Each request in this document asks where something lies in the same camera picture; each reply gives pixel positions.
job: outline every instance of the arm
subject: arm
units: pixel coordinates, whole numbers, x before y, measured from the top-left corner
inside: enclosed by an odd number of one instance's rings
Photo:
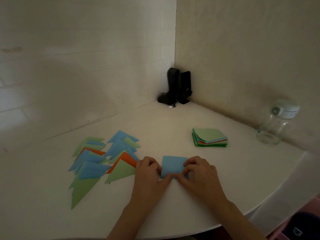
[[[145,157],[137,162],[134,186],[129,204],[106,240],[134,240],[144,220],[157,205],[173,178],[168,174],[158,182],[157,171],[162,167],[152,157]]]
[[[184,166],[182,174],[175,177],[194,198],[210,209],[233,240],[266,240],[237,206],[228,201],[215,166],[198,156],[186,160]],[[194,182],[183,176],[191,171],[194,172]]]

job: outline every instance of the hand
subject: hand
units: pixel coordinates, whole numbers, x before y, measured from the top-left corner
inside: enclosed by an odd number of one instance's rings
[[[189,158],[183,165],[184,170],[181,174],[175,174],[175,177],[194,198],[214,212],[228,205],[229,201],[222,190],[215,166],[199,156]],[[194,172],[194,182],[183,176],[189,172]]]
[[[144,214],[157,205],[171,182],[174,174],[168,174],[158,182],[157,171],[161,174],[162,167],[152,157],[144,157],[137,162],[134,186],[129,205],[138,207]]]

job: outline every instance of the white table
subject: white table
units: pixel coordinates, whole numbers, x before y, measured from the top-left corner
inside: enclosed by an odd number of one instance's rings
[[[229,145],[195,147],[193,127],[218,128],[229,138]],[[161,164],[163,155],[206,158],[216,165],[228,199],[244,214],[280,186],[303,153],[283,142],[265,145],[256,140],[254,129],[193,103],[173,109],[148,103],[1,157],[0,238],[105,238],[129,202],[134,176],[107,185],[103,176],[70,210],[68,187],[74,174],[67,170],[73,162],[71,154],[84,137],[108,140],[119,129],[140,139],[136,153],[140,159],[148,155]],[[185,236],[218,225],[174,179],[138,238]]]

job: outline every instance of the right hand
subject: right hand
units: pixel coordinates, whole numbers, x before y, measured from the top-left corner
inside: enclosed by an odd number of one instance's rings
[[[186,160],[182,173],[175,174],[179,183],[199,202],[216,212],[229,204],[218,178],[215,166],[206,159],[194,156]],[[186,179],[189,172],[194,172],[194,182]]]

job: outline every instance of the left hand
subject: left hand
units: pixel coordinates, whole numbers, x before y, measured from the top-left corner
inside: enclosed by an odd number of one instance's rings
[[[158,182],[157,171],[161,174],[162,167],[152,157],[144,157],[137,162],[134,186],[128,206],[138,208],[141,213],[149,214],[157,205],[171,182],[174,174],[168,174]]]

